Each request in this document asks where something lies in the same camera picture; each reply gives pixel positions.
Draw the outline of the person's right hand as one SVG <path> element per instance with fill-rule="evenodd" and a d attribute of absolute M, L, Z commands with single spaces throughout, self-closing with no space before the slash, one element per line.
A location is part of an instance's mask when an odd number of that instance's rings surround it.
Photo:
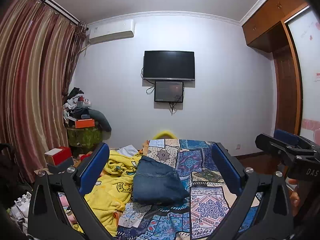
<path fill-rule="evenodd" d="M 289 179 L 288 183 L 290 185 L 295 185 L 295 189 L 292 191 L 290 195 L 290 202 L 291 202 L 291 207 L 292 207 L 292 214 L 293 216 L 296 216 L 298 211 L 299 211 L 299 205 L 300 205 L 300 197 L 298 195 L 298 180 L 296 179 Z"/>

